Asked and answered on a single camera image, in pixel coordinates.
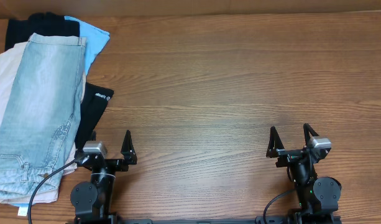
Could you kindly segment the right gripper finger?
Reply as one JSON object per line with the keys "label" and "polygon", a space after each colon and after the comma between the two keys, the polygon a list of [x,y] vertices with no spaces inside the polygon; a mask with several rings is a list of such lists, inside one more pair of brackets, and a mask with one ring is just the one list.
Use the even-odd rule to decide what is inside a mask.
{"label": "right gripper finger", "polygon": [[319,136],[319,134],[308,123],[305,123],[303,125],[303,132],[305,136],[306,145],[309,143],[311,137]]}
{"label": "right gripper finger", "polygon": [[279,157],[283,154],[285,148],[277,133],[275,126],[270,128],[269,144],[266,152],[266,157]]}

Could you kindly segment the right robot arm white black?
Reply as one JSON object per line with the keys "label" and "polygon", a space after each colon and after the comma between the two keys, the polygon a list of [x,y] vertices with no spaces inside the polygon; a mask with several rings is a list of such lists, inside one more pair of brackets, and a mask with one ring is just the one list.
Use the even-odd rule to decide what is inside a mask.
{"label": "right robot arm white black", "polygon": [[[338,210],[342,185],[332,177],[318,177],[314,165],[326,158],[331,150],[331,141],[320,136],[308,123],[303,125],[305,145],[301,149],[286,150],[274,126],[270,128],[266,156],[276,158],[276,167],[287,169],[287,177],[294,188],[274,197],[265,206],[264,223],[341,223],[334,216]],[[299,208],[290,209],[284,216],[267,216],[267,210],[278,199],[295,192]]]}

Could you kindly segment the black folded garment top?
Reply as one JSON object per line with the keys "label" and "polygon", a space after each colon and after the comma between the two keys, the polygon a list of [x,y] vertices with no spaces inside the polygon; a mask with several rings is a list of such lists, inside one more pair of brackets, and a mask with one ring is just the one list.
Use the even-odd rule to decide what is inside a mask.
{"label": "black folded garment top", "polygon": [[15,44],[27,42],[33,34],[43,36],[80,36],[80,24],[77,21],[67,21],[64,16],[52,12],[35,13],[27,20],[9,19],[6,31],[4,50]]}

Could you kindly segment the black garment with white logo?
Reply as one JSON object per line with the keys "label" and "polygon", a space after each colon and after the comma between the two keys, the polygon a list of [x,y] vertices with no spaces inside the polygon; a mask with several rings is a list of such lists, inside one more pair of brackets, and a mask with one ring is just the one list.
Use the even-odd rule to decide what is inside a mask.
{"label": "black garment with white logo", "polygon": [[81,121],[75,138],[77,149],[82,149],[86,141],[91,139],[94,128],[101,119],[113,94],[112,89],[86,83],[85,96],[81,103]]}

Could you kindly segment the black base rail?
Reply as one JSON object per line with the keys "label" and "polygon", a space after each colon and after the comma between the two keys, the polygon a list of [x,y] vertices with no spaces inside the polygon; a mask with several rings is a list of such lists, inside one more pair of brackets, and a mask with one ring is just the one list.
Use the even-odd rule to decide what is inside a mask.
{"label": "black base rail", "polygon": [[[295,223],[293,221],[288,222],[284,216],[268,216],[266,217],[266,223],[268,224],[284,224],[284,223]],[[74,223],[118,223],[118,224],[263,224],[264,219],[262,216],[256,217],[254,219],[210,219],[210,220],[151,220],[151,219],[123,219],[118,216],[117,221],[92,221],[92,222],[81,222],[81,221],[71,221],[66,222],[67,224]]]}

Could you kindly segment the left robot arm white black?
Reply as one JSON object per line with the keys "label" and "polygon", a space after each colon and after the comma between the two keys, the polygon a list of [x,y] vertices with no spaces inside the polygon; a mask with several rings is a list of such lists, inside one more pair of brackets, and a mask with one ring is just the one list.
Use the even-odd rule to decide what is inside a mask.
{"label": "left robot arm white black", "polygon": [[111,202],[117,172],[127,172],[137,164],[131,132],[126,131],[120,159],[108,159],[103,142],[87,141],[76,153],[75,163],[91,171],[89,182],[74,186],[70,200],[75,208],[75,223],[122,223],[122,218],[111,212]]}

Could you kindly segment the light blue folded garment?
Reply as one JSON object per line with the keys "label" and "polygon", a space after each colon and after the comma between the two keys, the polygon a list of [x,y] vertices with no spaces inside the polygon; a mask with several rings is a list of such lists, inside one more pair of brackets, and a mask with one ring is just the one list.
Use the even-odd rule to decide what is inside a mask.
{"label": "light blue folded garment", "polygon": [[109,42],[110,33],[75,17],[64,16],[64,18],[67,21],[79,22],[80,37],[86,38],[85,75],[87,75],[95,58]]}

